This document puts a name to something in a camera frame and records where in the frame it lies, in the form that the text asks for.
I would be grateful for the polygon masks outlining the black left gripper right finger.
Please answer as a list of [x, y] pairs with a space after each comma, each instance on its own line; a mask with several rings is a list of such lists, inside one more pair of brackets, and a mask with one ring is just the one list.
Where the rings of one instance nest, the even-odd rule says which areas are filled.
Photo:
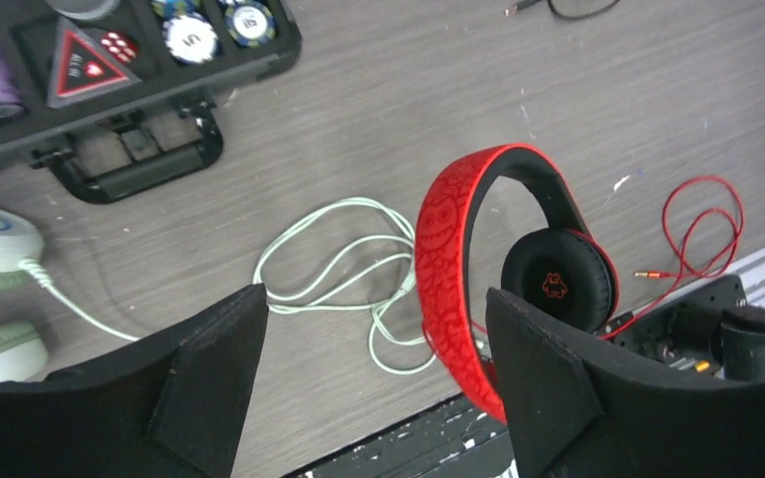
[[765, 477], [765, 382], [682, 371], [490, 289], [486, 323], [522, 477]]

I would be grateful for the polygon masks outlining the red headphones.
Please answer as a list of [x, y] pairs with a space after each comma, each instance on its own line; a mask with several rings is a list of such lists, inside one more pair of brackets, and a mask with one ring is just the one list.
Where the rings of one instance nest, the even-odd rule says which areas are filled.
[[504, 422], [494, 365], [474, 343], [468, 298], [473, 226], [499, 177], [523, 184], [548, 222], [509, 251], [502, 271], [504, 290], [586, 332], [614, 313], [620, 295], [611, 258], [592, 237], [561, 171], [536, 147], [489, 147], [454, 160], [438, 174], [420, 207], [414, 245], [422, 330], [464, 395]]

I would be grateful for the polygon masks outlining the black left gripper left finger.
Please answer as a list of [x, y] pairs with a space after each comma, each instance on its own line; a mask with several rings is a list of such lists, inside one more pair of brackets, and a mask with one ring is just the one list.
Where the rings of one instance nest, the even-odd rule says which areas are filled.
[[261, 285], [36, 382], [0, 383], [0, 477], [228, 477], [268, 321]]

